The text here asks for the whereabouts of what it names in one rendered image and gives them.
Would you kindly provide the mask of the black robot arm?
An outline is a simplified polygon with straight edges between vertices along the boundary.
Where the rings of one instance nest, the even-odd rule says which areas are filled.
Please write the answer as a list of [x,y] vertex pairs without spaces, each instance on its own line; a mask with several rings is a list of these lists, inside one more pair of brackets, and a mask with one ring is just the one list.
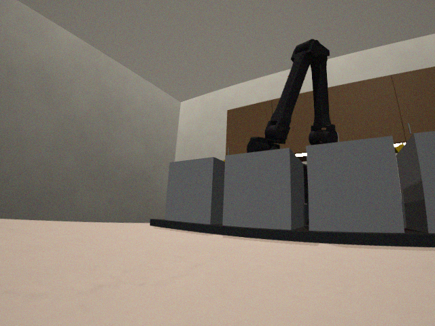
[[[293,65],[290,74],[277,108],[266,126],[265,138],[251,137],[247,145],[248,153],[280,149],[280,145],[274,143],[285,144],[290,131],[292,112],[310,64],[315,117],[309,134],[309,142],[311,145],[316,145],[338,141],[335,125],[331,124],[329,115],[326,71],[327,56],[329,55],[330,51],[318,40],[311,39],[296,46],[291,57]],[[326,128],[326,130],[321,128]]]

